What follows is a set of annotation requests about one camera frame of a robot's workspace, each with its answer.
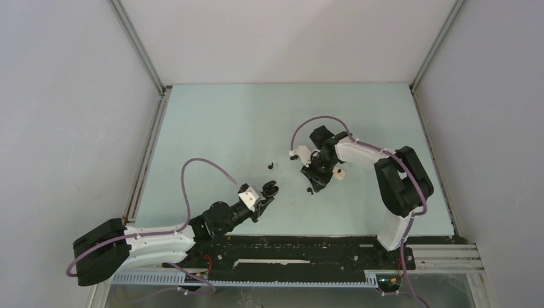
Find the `black earbud charging case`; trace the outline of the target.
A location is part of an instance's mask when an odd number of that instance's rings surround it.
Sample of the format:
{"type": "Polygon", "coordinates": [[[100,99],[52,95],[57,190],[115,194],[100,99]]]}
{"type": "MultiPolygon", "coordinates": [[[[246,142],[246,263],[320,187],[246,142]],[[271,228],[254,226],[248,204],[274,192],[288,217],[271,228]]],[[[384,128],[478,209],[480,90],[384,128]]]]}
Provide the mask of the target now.
{"type": "Polygon", "coordinates": [[[269,182],[267,182],[266,184],[264,184],[262,186],[262,191],[264,189],[271,189],[272,190],[272,198],[274,196],[276,196],[279,192],[279,186],[277,186],[277,182],[275,180],[271,180],[269,182]]]}

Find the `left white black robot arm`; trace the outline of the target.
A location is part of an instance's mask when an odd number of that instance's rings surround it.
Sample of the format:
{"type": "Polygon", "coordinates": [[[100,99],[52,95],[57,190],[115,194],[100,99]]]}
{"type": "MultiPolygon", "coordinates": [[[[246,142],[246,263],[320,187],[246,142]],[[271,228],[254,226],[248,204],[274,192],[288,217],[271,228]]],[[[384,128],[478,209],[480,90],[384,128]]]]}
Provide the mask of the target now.
{"type": "Polygon", "coordinates": [[[256,223],[278,192],[275,185],[261,191],[240,189],[237,203],[217,201],[186,227],[135,228],[123,225],[120,218],[109,219],[73,242],[76,263],[67,274],[79,286],[92,286],[141,266],[182,262],[195,267],[216,239],[248,219],[256,223]]]}

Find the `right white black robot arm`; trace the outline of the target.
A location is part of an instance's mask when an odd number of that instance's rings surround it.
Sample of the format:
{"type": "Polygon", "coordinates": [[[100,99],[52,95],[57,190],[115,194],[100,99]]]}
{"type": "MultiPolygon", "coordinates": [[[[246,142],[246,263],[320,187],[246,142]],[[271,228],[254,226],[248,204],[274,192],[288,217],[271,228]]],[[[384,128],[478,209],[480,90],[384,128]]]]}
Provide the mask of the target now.
{"type": "Polygon", "coordinates": [[[359,141],[347,131],[333,134],[322,125],[312,131],[315,148],[291,146],[289,156],[303,164],[301,172],[314,192],[324,189],[332,178],[345,176],[341,164],[351,163],[375,172],[382,202],[387,212],[377,235],[373,260],[381,268],[390,268],[399,259],[397,248],[407,239],[415,216],[425,214],[427,200],[434,186],[415,150],[378,148],[359,141]]]}

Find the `beige earbud charging case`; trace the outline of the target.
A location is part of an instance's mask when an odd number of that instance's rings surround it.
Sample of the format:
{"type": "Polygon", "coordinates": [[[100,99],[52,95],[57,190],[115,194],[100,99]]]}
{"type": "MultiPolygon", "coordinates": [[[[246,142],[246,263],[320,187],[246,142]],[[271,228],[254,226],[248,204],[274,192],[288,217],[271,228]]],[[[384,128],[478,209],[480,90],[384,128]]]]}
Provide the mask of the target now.
{"type": "Polygon", "coordinates": [[[346,171],[344,169],[341,169],[339,167],[335,167],[333,170],[333,178],[336,180],[342,181],[345,179],[346,171]]]}

